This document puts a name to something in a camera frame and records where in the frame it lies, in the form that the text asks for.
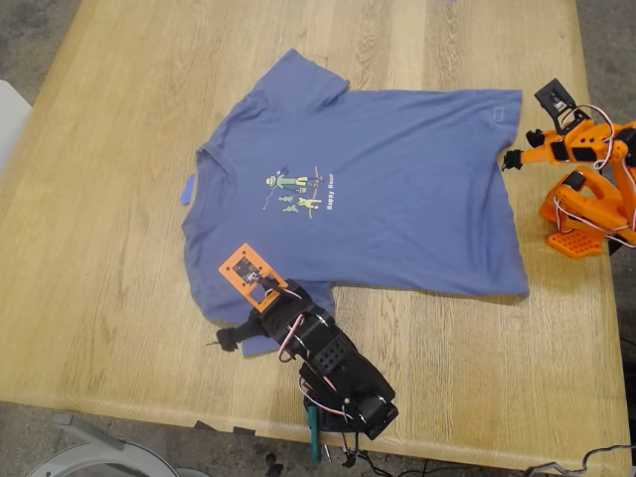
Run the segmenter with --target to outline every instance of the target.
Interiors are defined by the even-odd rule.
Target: t-shirt sleeve
[[[251,94],[284,112],[319,109],[349,87],[349,81],[307,60],[294,49],[285,53],[256,83]]]
[[[517,135],[521,91],[519,89],[488,89],[484,91],[475,89],[471,92],[477,97],[484,98],[485,107],[480,110],[479,114],[487,128],[485,137],[495,142],[497,150],[512,144]]]

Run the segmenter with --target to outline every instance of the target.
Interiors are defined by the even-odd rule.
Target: wooden table
[[[574,0],[85,0],[0,186],[0,399],[308,439],[297,365],[205,346],[178,201],[195,149],[290,47],[352,88],[521,87],[520,131],[551,125],[533,93],[554,77],[587,98]],[[607,256],[544,244],[562,172],[505,174],[529,298],[335,290],[397,390],[366,448],[575,468],[629,440]],[[629,453],[601,463],[626,475]]]

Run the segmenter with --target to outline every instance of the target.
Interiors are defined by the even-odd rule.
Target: black cable
[[[373,461],[371,460],[371,457],[369,457],[369,454],[367,454],[366,451],[364,450],[359,451],[358,457],[360,457],[362,460],[366,460],[367,462],[369,462],[369,465],[371,466],[371,470],[374,471],[374,474],[381,475],[382,477],[394,477],[393,474],[390,474],[386,470],[381,469],[380,467],[376,467]]]
[[[437,467],[436,469],[431,469],[428,472],[426,472],[426,474],[421,474],[421,475],[432,474],[433,472],[437,472],[438,470],[471,469],[473,467],[477,467],[477,466],[476,465],[453,465],[453,466],[447,466],[447,467]],[[402,477],[402,476],[407,475],[407,474],[419,474],[419,473],[421,473],[421,470],[404,470],[397,477]]]
[[[343,467],[347,467],[347,468],[352,468],[354,465],[356,465],[356,457],[358,456],[359,453],[359,438],[360,438],[360,433],[356,432],[356,437],[355,437],[355,442],[356,442],[356,447],[354,447],[353,450],[351,450],[349,447],[347,447],[347,439],[345,438],[345,433],[342,432],[342,440],[345,443],[345,455],[347,456],[347,460],[345,461],[343,465]]]
[[[561,475],[569,475],[569,476],[580,475],[580,474],[582,474],[582,473],[587,471],[587,459],[589,459],[595,453],[597,453],[597,452],[609,452],[610,450],[615,450],[615,449],[633,449],[633,448],[636,448],[636,445],[632,445],[632,444],[615,444],[615,445],[610,445],[608,447],[598,447],[597,449],[590,450],[589,452],[587,452],[583,456],[582,466],[581,466],[580,469],[569,470],[569,469],[565,469],[564,467],[561,467],[557,462],[548,462],[546,464],[535,465],[533,467],[528,467],[524,471],[524,477],[530,477],[535,472],[546,472],[547,470],[555,470],[556,472],[558,472]]]
[[[347,445],[347,437],[345,436],[344,432],[341,432],[342,434],[342,444],[345,446],[345,452],[349,452],[349,446]]]
[[[628,340],[627,338],[623,338],[621,336],[620,341],[624,341],[625,343],[630,344],[630,345],[632,345],[633,347],[636,348],[636,343],[634,343],[633,341]]]

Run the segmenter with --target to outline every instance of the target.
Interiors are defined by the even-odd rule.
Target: floor
[[[0,80],[7,80],[29,102],[35,100],[79,0],[0,0]],[[578,0],[581,35],[592,102],[616,122],[636,119],[636,2]],[[620,249],[612,256],[616,306],[621,333],[636,342],[636,251]],[[626,358],[636,361],[636,347],[622,343]],[[27,475],[42,459],[74,440],[50,425],[48,409],[0,403],[0,477]],[[213,477],[264,475],[265,455],[274,452],[285,467],[283,475],[371,476],[366,462],[353,469],[338,449],[333,463],[309,462],[306,444],[86,416],[115,437],[167,451],[168,461]],[[376,465],[393,474],[421,469],[423,461],[371,454]],[[428,469],[447,464],[430,462]],[[472,467],[439,472],[439,477],[503,477],[519,472]]]

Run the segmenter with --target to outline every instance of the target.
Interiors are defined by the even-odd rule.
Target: wire
[[[582,466],[580,469],[569,470],[569,469],[565,469],[561,467],[556,462],[548,462],[546,464],[528,467],[528,469],[524,471],[524,477],[530,477],[535,472],[546,472],[547,470],[555,470],[559,474],[567,475],[567,476],[580,475],[587,471],[587,459],[589,459],[592,455],[598,452],[609,452],[610,450],[615,450],[615,449],[633,449],[635,447],[636,445],[631,445],[631,444],[616,444],[616,445],[610,445],[608,447],[599,447],[597,449],[590,450],[583,456]]]
[[[600,171],[603,167],[607,165],[607,161],[609,161],[609,158],[612,155],[612,149],[614,148],[614,132],[615,132],[614,124],[612,123],[612,120],[609,118],[609,116],[607,115],[605,111],[603,111],[598,106],[594,106],[593,104],[580,104],[579,106],[575,107],[568,114],[565,115],[565,117],[561,121],[561,124],[563,124],[565,120],[570,117],[571,114],[574,114],[575,112],[580,111],[582,107],[589,107],[590,109],[598,112],[601,116],[603,116],[603,120],[609,126],[609,136],[603,139],[603,141],[606,141],[608,143],[605,157],[603,159],[599,159],[598,161],[594,162],[594,165],[592,166],[595,171]]]
[[[636,243],[630,243],[628,241],[621,240],[620,238],[615,236],[607,236],[607,238],[610,240],[618,241],[619,243],[622,243],[625,246],[629,246],[630,248],[636,248]]]
[[[473,467],[477,467],[477,466],[476,465],[453,465],[453,466],[449,465],[446,467],[437,467],[436,469],[431,469],[425,474],[421,474],[421,475],[432,474],[433,472],[437,472],[438,470],[472,469]],[[405,470],[401,474],[398,474],[397,477],[402,477],[403,475],[408,475],[408,474],[419,474],[419,473],[421,473],[421,470]]]
[[[347,437],[345,436],[344,432],[341,432],[342,434],[342,449],[343,452],[349,452],[349,446],[347,445]]]
[[[306,393],[304,391],[304,389],[302,389],[302,378],[298,378],[298,388],[300,389],[300,391],[303,393],[303,395],[308,398],[309,400],[311,400],[314,404],[316,404],[318,407],[320,407],[321,409],[325,409],[327,412],[331,412],[332,414],[338,414],[338,415],[342,415],[342,416],[347,416],[350,419],[353,419],[350,415],[348,414],[344,414],[342,411],[340,410],[336,410],[336,409],[332,409],[331,407],[327,407],[326,405],[322,405],[320,402],[314,400],[308,393]]]
[[[299,300],[302,300],[302,296],[300,296],[298,293],[294,293],[293,291],[288,290],[287,288],[281,288],[281,290],[284,291],[285,293],[287,293],[288,295],[295,296]]]
[[[628,226],[621,226],[621,227],[618,227],[616,229],[612,229],[611,231],[609,231],[608,229],[604,229],[603,227],[599,227],[597,224],[595,224],[593,222],[590,222],[588,219],[584,219],[583,217],[576,216],[575,214],[571,214],[566,209],[564,209],[563,207],[560,206],[560,201],[557,199],[557,197],[554,197],[554,203],[555,203],[555,207],[556,207],[556,209],[558,211],[563,212],[564,214],[566,214],[571,219],[575,219],[577,221],[581,221],[584,224],[588,224],[590,227],[597,229],[598,231],[605,232],[606,234],[611,234],[612,232],[624,231],[625,229],[628,229]]]
[[[369,454],[367,454],[366,451],[364,451],[364,450],[359,451],[358,452],[358,457],[360,457],[362,460],[366,460],[367,462],[369,462],[369,465],[371,466],[371,470],[374,471],[374,474],[381,475],[382,477],[394,477],[393,474],[390,474],[385,469],[381,469],[380,467],[376,467],[374,465],[373,461],[371,460],[371,457],[369,457]]]
[[[287,344],[289,343],[289,340],[291,340],[291,337],[294,335],[294,332],[296,331],[296,328],[298,328],[305,320],[302,317],[302,313],[298,315],[298,318],[296,318],[296,321],[294,321],[294,324],[292,325],[291,329],[289,330],[289,333],[287,333],[287,336],[285,337],[285,339],[282,342],[282,345],[280,345],[280,348],[278,348],[278,360],[282,361],[282,354],[285,351],[285,348],[287,347]]]
[[[558,208],[556,208],[556,229],[561,232],[562,234],[569,234],[570,232],[573,231],[573,229],[568,229],[567,231],[562,231],[560,228],[560,210]]]

